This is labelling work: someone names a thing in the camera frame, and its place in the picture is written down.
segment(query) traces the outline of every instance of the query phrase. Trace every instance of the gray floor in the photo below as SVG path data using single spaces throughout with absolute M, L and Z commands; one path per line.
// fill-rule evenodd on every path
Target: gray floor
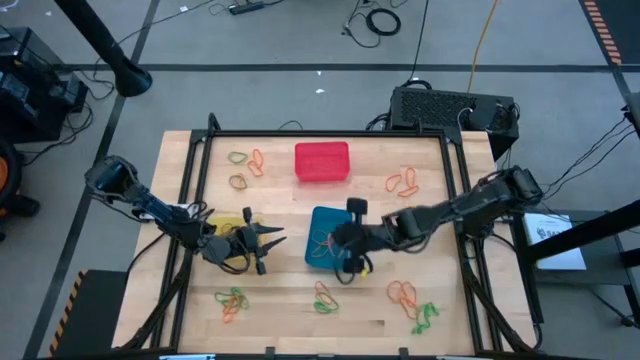
M 155 19 L 197 0 L 161 0 Z M 91 1 L 116 39 L 137 30 L 145 1 Z M 402 63 L 413 60 L 422 0 L 398 9 L 402 31 L 373 50 L 341 36 L 353 1 L 287 0 L 277 7 L 232 17 L 211 16 L 207 7 L 158 24 L 142 52 L 143 64 Z M 421 64 L 469 64 L 491 7 L 490 0 L 431 0 Z M 68 63 L 90 64 L 97 55 L 51 0 L 21 1 L 0 13 L 4 26 L 31 26 Z M 368 38 L 354 24 L 354 31 Z M 135 37 L 123 44 L 131 54 Z M 577 0 L 503 0 L 479 56 L 481 64 L 606 64 Z M 274 129 L 298 120 L 306 129 L 363 129 L 388 107 L 394 86 L 407 72 L 382 71 L 154 72 L 151 90 L 127 99 L 110 153 L 132 161 L 140 179 L 151 179 L 162 133 L 205 126 L 215 112 L 225 129 Z M 464 91 L 465 72 L 418 72 L 437 89 Z M 110 74 L 99 74 L 108 78 Z M 625 74 L 640 90 L 640 74 Z M 96 92 L 104 91 L 100 85 Z M 478 73 L 473 91 L 514 96 L 522 107 L 521 137 L 512 163 L 530 168 L 542 183 L 552 181 L 621 118 L 622 97 L 607 73 Z M 24 188 L 42 202 L 33 219 L 11 219 L 0 244 L 0 353 L 22 357 L 111 114 L 115 95 L 90 102 L 95 120 L 71 146 L 59 148 L 25 170 Z M 640 197 L 637 154 L 629 137 L 596 170 L 569 183 L 548 203 L 557 208 L 613 209 Z M 133 256 L 138 226 L 92 204 L 56 304 L 41 354 L 59 319 L 73 278 L 81 269 L 124 270 Z M 638 235 L 626 233 L 626 248 Z M 621 289 L 602 287 L 603 296 L 624 312 Z M 635 329 L 587 292 L 540 286 L 545 314 L 542 349 L 558 355 L 630 359 L 640 357 Z

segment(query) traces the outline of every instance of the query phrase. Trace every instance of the wooden table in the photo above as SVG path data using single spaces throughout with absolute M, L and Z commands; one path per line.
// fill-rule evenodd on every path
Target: wooden table
M 152 192 L 163 201 L 175 203 L 181 183 L 190 132 L 169 131 L 164 135 Z M 493 171 L 495 165 L 485 133 L 463 133 L 465 155 L 472 184 Z M 294 173 L 294 145 L 301 141 L 349 143 L 351 175 L 346 183 L 300 184 Z M 227 160 L 230 151 L 264 154 L 262 178 L 254 178 L 244 166 Z M 461 192 L 455 151 L 450 146 L 457 192 Z M 194 172 L 199 169 L 196 155 Z M 420 191 L 401 198 L 384 190 L 385 179 L 412 166 L 417 171 Z M 237 191 L 228 185 L 229 176 L 242 171 L 249 188 Z M 190 186 L 195 193 L 197 175 Z M 264 353 L 275 346 L 278 354 L 397 354 L 407 347 L 410 354 L 473 354 L 468 313 L 460 276 L 458 255 L 451 225 L 441 226 L 426 250 L 417 255 L 382 251 L 371 254 L 375 272 L 342 286 L 332 272 L 308 267 L 304 252 L 315 206 L 344 209 L 347 197 L 369 201 L 367 223 L 407 206 L 429 205 L 446 200 L 440 146 L 427 138 L 215 138 L 210 158 L 204 200 L 216 208 L 214 216 L 241 216 L 251 206 L 266 225 L 285 228 L 288 238 L 264 258 L 268 274 L 232 276 L 197 256 L 180 341 L 181 352 Z M 511 239 L 504 225 L 496 232 Z M 140 251 L 159 233 L 155 225 L 143 225 L 137 243 Z M 158 300 L 167 256 L 168 241 L 153 247 L 136 264 L 124 296 L 113 345 L 128 340 L 144 322 Z M 485 253 L 495 303 L 511 326 L 530 345 L 535 343 L 531 316 L 515 254 L 497 241 L 487 240 Z M 411 335 L 415 325 L 399 305 L 386 295 L 393 280 L 411 281 L 418 302 L 433 302 L 440 316 L 423 335 Z M 322 280 L 340 303 L 336 314 L 314 311 L 314 283 Z M 236 286 L 251 303 L 235 321 L 223 324 L 222 307 L 214 299 L 216 291 L 228 292 Z M 490 349 L 484 309 L 478 302 L 485 348 Z M 173 307 L 167 312 L 162 344 L 168 344 Z

